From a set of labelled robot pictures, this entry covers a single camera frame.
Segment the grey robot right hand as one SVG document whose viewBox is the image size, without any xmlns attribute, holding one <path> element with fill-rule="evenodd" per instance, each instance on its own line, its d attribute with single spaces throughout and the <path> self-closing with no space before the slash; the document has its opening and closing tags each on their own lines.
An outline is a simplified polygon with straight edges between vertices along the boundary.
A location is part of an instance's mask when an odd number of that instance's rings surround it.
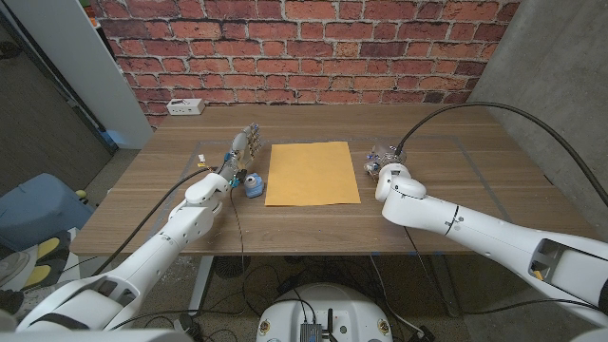
<svg viewBox="0 0 608 342">
<path fill-rule="evenodd" d="M 404 152 L 396 153 L 397 148 L 393 145 L 378 143 L 367 155 L 364 170 L 373 178 L 377 178 L 381 169 L 391 163 L 403 163 L 407 155 Z"/>
</svg>

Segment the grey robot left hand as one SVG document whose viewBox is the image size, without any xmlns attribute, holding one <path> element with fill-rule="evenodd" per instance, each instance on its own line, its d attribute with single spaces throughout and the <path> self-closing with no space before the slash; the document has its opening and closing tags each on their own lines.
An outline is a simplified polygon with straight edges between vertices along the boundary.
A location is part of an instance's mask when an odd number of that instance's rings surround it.
<svg viewBox="0 0 608 342">
<path fill-rule="evenodd" d="M 231 150 L 224 156 L 224 163 L 218 173 L 232 187 L 244 182 L 247 170 L 251 166 L 261 147 L 259 127 L 256 123 L 245 126 L 233 139 Z"/>
</svg>

